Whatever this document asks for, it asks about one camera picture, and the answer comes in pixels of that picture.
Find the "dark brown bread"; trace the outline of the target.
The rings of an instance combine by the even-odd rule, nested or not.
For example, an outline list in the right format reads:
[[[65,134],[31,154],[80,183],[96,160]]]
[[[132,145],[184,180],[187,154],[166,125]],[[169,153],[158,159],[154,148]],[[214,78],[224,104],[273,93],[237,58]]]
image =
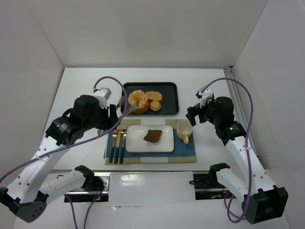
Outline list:
[[[149,129],[146,136],[143,138],[146,142],[157,143],[162,135],[162,130],[151,130]]]

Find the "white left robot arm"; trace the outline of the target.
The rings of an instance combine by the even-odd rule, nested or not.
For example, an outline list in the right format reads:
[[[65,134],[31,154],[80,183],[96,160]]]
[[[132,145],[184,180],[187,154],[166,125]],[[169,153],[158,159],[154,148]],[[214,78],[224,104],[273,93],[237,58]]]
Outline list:
[[[1,188],[0,202],[15,216],[31,223],[58,197],[76,188],[90,190],[100,179],[83,165],[53,181],[45,182],[45,179],[86,131],[113,129],[119,123],[116,110],[116,105],[107,105],[103,96],[81,95],[75,99],[72,108],[52,121],[41,146],[24,170],[11,184]]]

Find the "metal food tongs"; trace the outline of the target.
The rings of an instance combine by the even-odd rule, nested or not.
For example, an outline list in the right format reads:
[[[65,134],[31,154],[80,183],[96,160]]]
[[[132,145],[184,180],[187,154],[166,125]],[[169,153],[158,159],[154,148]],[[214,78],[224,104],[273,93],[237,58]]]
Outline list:
[[[125,102],[125,97],[124,95],[119,99],[117,105],[116,105],[116,110],[121,108],[123,106],[123,103]],[[131,112],[134,112],[136,109],[139,107],[139,100],[136,100],[126,111],[125,115],[130,114]]]

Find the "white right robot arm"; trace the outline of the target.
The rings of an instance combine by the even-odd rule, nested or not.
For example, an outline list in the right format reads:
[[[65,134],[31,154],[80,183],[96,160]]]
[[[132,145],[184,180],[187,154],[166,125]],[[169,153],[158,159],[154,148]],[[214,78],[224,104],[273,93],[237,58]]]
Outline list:
[[[234,104],[229,97],[202,96],[200,103],[187,109],[186,117],[195,126],[200,123],[214,125],[216,135],[231,152],[245,181],[242,181],[226,163],[210,166],[208,182],[227,188],[241,202],[244,217],[251,223],[279,218],[288,200],[284,187],[278,187],[268,176],[250,142],[243,126],[234,119]]]

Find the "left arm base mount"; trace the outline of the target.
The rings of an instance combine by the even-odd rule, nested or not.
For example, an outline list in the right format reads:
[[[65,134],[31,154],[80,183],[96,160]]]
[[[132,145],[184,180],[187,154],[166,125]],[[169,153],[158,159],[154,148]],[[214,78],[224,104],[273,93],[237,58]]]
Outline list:
[[[110,176],[111,174],[107,172],[95,172],[94,181],[90,188],[77,188],[66,195],[73,203],[89,203],[95,198],[97,198],[97,202],[108,202]]]

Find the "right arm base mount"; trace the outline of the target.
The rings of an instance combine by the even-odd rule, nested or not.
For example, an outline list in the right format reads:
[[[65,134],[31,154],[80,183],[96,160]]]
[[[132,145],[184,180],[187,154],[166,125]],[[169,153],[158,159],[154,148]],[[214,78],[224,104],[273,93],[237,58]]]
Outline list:
[[[193,185],[196,200],[224,199],[229,190],[222,185],[212,184],[208,173],[193,173],[189,181]]]

